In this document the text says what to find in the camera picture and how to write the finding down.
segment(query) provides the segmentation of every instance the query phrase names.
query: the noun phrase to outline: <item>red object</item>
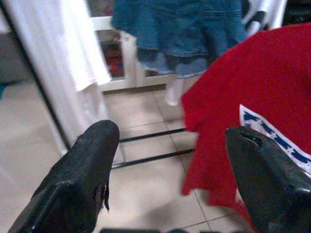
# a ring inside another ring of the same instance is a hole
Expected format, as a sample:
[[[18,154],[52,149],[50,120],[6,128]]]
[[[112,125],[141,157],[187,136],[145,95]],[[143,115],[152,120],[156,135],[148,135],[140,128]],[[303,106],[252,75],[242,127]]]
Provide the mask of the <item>red object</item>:
[[[250,221],[225,149],[240,104],[265,117],[311,153],[311,24],[259,32],[221,56],[182,97],[186,126],[199,133],[182,193],[209,190],[209,204],[234,208]]]

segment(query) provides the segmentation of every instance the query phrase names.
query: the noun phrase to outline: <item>black metal rod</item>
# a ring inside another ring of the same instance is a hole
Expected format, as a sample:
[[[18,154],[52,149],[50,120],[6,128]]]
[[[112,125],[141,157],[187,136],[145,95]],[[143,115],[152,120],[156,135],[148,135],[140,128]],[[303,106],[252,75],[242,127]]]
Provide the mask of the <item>black metal rod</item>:
[[[151,134],[146,134],[142,136],[137,136],[137,137],[129,137],[125,139],[121,139],[120,142],[130,142],[130,141],[135,141],[135,140],[141,140],[149,137],[157,137],[157,136],[162,136],[162,135],[167,135],[167,134],[172,134],[172,133],[180,133],[185,131],[185,129],[177,129],[177,130],[168,130],[164,132],[158,132],[158,133],[151,133]]]
[[[146,162],[150,162],[150,161],[154,161],[154,160],[159,160],[159,159],[170,158],[170,157],[178,156],[178,155],[181,155],[181,154],[188,154],[188,153],[191,153],[191,152],[194,152],[194,149],[177,151],[177,152],[173,152],[173,153],[153,156],[153,157],[149,157],[149,158],[145,158],[145,159],[133,160],[133,161],[124,162],[124,163],[120,163],[120,164],[113,164],[112,165],[112,169],[120,168],[120,167],[125,167],[125,166],[136,165],[136,164],[142,164],[142,163],[146,163]]]
[[[15,41],[16,41],[16,43],[17,43],[17,45],[18,45],[18,47],[19,47],[19,49],[21,51],[21,54],[22,54],[22,56],[24,58],[24,61],[25,61],[26,65],[28,66],[32,76],[35,79],[35,83],[36,83],[36,85],[39,88],[41,96],[42,96],[42,98],[43,98],[43,100],[44,100],[44,102],[45,102],[45,104],[46,104],[46,106],[47,106],[47,108],[48,108],[48,110],[50,112],[50,115],[51,115],[51,117],[52,117],[52,119],[53,119],[53,121],[55,123],[55,126],[56,126],[56,128],[57,128],[57,130],[59,132],[59,135],[61,136],[61,138],[62,138],[62,140],[64,142],[64,145],[66,146],[66,149],[69,150],[71,148],[69,140],[68,140],[68,138],[67,138],[67,136],[66,136],[66,134],[65,134],[65,132],[64,132],[62,126],[61,126],[61,124],[60,124],[60,121],[57,118],[57,115],[56,115],[55,111],[53,110],[53,107],[52,107],[52,104],[51,104],[51,102],[50,102],[50,100],[48,98],[48,95],[45,92],[42,83],[40,82],[39,76],[38,76],[37,72],[35,71],[35,68],[34,68],[32,62],[30,61],[30,58],[29,58],[29,56],[28,56],[28,54],[27,54],[27,52],[26,52],[26,50],[25,50],[25,48],[23,46],[23,43],[22,43],[22,41],[21,41],[21,39],[19,37],[18,31],[17,31],[17,29],[16,29],[16,27],[15,27],[15,25],[14,25],[14,23],[13,23],[11,17],[10,17],[10,14],[8,13],[8,10],[7,10],[5,4],[3,3],[2,0],[0,0],[0,9],[2,10],[4,17],[5,17],[8,25],[10,26],[13,35],[15,36]]]

